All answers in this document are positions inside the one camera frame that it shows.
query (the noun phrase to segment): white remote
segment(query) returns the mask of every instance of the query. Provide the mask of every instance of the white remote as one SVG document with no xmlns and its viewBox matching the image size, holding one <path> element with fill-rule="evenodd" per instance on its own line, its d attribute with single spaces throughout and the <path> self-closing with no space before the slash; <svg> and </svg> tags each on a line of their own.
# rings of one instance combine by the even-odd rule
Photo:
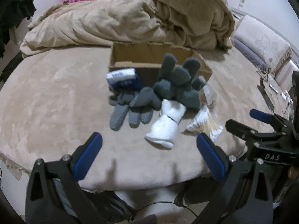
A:
<svg viewBox="0 0 299 224">
<path fill-rule="evenodd" d="M 273 85 L 272 85 L 271 83 L 269 84 L 269 87 L 270 87 L 276 94 L 278 94 L 277 89 L 276 89 L 275 87 L 273 87 Z"/>
</svg>

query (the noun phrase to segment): floral embroidery on pillow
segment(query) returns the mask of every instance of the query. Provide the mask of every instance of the floral embroidery on pillow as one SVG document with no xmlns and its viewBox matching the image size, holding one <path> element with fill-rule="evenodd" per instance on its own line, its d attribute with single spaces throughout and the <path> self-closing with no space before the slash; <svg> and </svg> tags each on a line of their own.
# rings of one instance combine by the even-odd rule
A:
<svg viewBox="0 0 299 224">
<path fill-rule="evenodd" d="M 255 45 L 258 48 L 258 56 L 271 69 L 271 72 L 273 72 L 279 62 L 278 43 L 270 42 L 268 37 L 264 35 L 261 40 L 255 41 Z"/>
</svg>

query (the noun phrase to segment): glove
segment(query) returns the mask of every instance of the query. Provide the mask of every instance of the glove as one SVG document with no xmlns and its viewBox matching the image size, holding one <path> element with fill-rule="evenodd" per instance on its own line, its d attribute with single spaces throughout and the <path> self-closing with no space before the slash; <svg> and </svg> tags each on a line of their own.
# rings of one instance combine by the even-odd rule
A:
<svg viewBox="0 0 299 224">
<path fill-rule="evenodd" d="M 109 104 L 115 106 L 110 118 L 111 130 L 118 131 L 127 113 L 129 113 L 129 125 L 137 128 L 140 122 L 150 123 L 153 109 L 160 110 L 161 100 L 156 96 L 153 89 L 144 87 L 140 92 L 133 92 L 126 88 L 109 97 Z"/>
<path fill-rule="evenodd" d="M 178 124 L 185 111 L 186 107 L 181 103 L 164 99 L 160 118 L 152 125 L 151 132 L 147 133 L 145 138 L 171 149 L 175 142 Z"/>
<path fill-rule="evenodd" d="M 176 100 L 187 108 L 199 110 L 201 101 L 198 91 L 205 86 L 205 81 L 196 76 L 201 63 L 193 57 L 188 58 L 183 66 L 175 66 L 176 63 L 172 54 L 165 54 L 153 90 L 163 99 Z"/>
</svg>

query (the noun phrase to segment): bundle of cotton swabs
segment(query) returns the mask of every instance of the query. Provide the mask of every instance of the bundle of cotton swabs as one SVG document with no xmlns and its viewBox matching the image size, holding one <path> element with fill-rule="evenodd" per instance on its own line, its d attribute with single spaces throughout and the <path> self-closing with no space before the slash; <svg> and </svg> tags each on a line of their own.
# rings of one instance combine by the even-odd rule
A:
<svg viewBox="0 0 299 224">
<path fill-rule="evenodd" d="M 210 110 L 205 105 L 187 126 L 187 130 L 195 133 L 206 133 L 215 142 L 223 131 L 223 126 L 214 121 Z"/>
</svg>

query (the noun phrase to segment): open cardboard box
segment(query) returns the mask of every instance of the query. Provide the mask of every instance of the open cardboard box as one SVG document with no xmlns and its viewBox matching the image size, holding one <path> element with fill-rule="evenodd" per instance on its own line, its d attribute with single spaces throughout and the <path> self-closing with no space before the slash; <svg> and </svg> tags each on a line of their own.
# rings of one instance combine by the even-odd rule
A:
<svg viewBox="0 0 299 224">
<path fill-rule="evenodd" d="M 165 53 L 172 53 L 182 65 L 189 57 L 196 57 L 201 62 L 197 76 L 203 75 L 208 81 L 212 70 L 205 63 L 201 55 L 192 49 L 175 46 L 168 43 L 121 43 L 112 46 L 109 72 L 124 68 L 135 68 L 143 86 L 152 87 L 157 81 L 159 69 Z"/>
</svg>

